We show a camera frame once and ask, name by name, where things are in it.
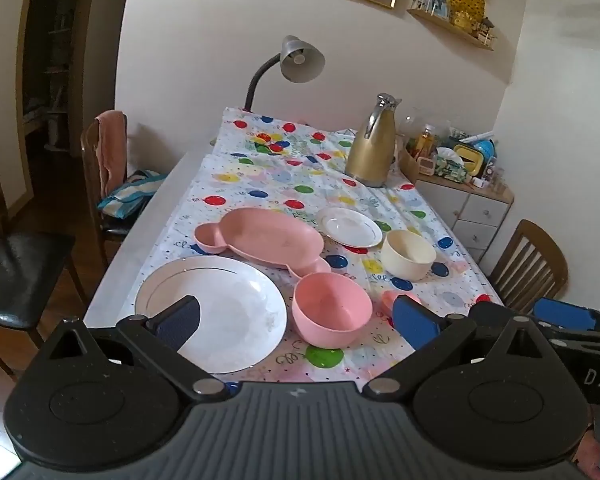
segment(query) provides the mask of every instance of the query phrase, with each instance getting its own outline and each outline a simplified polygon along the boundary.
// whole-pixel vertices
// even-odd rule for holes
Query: gold pitcher
[[[376,107],[358,130],[344,172],[368,187],[382,187],[395,151],[394,112],[402,99],[379,94]]]

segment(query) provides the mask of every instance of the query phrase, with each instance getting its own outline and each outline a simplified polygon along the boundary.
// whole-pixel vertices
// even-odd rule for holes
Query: white drawer
[[[484,254],[484,249],[469,249],[465,248],[469,255],[474,259],[474,262],[478,263],[480,258]]]
[[[456,220],[458,220],[458,215],[462,211],[462,206],[469,194],[459,189],[439,186],[438,184],[423,182],[421,180],[416,182],[416,189],[431,206],[433,211],[452,229]]]
[[[460,243],[469,249],[486,249],[498,230],[497,227],[474,222],[458,220],[454,227],[454,233]]]
[[[507,213],[508,204],[483,196],[471,195],[460,215],[461,220],[499,226]]]

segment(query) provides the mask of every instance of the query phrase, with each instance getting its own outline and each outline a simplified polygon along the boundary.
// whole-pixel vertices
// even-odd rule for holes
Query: striped towel
[[[98,204],[98,210],[113,218],[127,218],[149,201],[165,177],[151,170],[136,171]]]

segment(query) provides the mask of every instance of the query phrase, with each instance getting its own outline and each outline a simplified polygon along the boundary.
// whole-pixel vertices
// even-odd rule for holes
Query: wooden cabinet top
[[[450,187],[452,189],[458,189],[460,191],[464,191],[474,195],[483,196],[492,200],[497,200],[498,202],[513,204],[514,197],[509,187],[506,187],[504,192],[502,193],[496,193],[493,191],[493,189],[491,189],[491,187],[481,189],[479,187],[469,186],[468,184],[458,184],[457,182],[452,182],[451,180],[437,175],[427,176],[424,174],[420,174],[418,175],[418,180],[422,182],[429,182],[431,184],[437,184],[438,186],[445,186]]]

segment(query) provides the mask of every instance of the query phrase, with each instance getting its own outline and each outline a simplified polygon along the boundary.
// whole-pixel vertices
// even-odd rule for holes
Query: small white plate
[[[382,230],[362,213],[344,207],[320,209],[316,217],[320,230],[338,243],[368,249],[382,241]]]
[[[200,326],[178,353],[210,374],[262,361],[285,333],[286,306],[258,269],[222,256],[170,262],[151,274],[136,297],[136,314],[153,317],[184,296],[200,303]]]

